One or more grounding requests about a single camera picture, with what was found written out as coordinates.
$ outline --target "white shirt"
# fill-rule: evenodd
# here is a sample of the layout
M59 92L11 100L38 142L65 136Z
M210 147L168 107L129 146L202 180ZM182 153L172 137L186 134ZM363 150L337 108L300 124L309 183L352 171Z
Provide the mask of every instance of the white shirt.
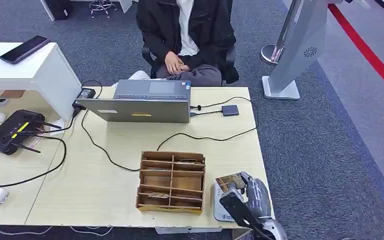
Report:
M180 8L179 24L181 36L181 51L179 56L193 56L199 52L198 46L189 36L189 18L191 17L194 0L176 0Z

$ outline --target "black jacket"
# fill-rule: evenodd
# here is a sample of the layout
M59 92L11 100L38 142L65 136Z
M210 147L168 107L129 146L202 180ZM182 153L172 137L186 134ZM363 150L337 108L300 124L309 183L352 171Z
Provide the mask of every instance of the black jacket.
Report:
M194 0L189 35L199 52L192 57L180 56L180 59L191 69L208 64L218 67L222 75L234 70L237 78L236 69L225 69L227 49L235 44L236 38L223 1ZM164 64L169 51L179 54L182 49L179 12L176 0L140 0L138 3L137 25L146 46L157 57L153 71Z

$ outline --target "red stripe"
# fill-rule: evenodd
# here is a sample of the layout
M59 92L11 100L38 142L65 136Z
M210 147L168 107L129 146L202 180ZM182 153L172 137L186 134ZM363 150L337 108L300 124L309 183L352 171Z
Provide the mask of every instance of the red stripe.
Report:
M376 70L376 72L384 80L384 63L379 59L378 56L370 49L366 42L359 36L356 30L351 26L348 20L344 17L342 12L338 9L335 4L328 5L329 10L332 12L333 16L338 21L339 25L346 32L351 41L355 44L358 50L363 54L365 59L371 64L371 66Z

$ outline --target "gray pants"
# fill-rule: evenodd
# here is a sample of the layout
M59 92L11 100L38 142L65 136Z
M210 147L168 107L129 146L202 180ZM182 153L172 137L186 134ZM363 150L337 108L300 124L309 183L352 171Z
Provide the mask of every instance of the gray pants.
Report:
M184 71L177 75L170 75L166 65L162 65L156 72L158 79L190 81L192 87L220 87L222 74L214 66L201 65L191 71Z

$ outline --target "office chair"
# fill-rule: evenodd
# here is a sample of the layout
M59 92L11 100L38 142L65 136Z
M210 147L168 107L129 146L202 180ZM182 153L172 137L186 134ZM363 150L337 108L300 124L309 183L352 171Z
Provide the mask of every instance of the office chair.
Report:
M108 1L108 0L95 0L95 1L91 2L89 4L91 18L93 18L93 19L95 18L95 15L94 15L95 12L97 12L97 11L105 11L106 18L109 19L110 15L108 15L107 9L111 8L112 6L114 6L114 11L118 10L116 5L114 5L112 1Z
M231 15L232 15L232 5L233 5L233 0L221 0L221 7L226 8L229 16L229 21L231 20ZM154 58L151 56L151 51L149 47L147 47L147 43L145 42L142 47L142 57L148 62L151 67L154 65ZM236 48L235 45L232 45L227 49L226 52L226 62L225 62L225 68L233 68L235 65L235 58L236 58ZM156 72L151 72L150 77L152 79L156 78ZM235 81L226 81L227 84L232 84L236 82Z

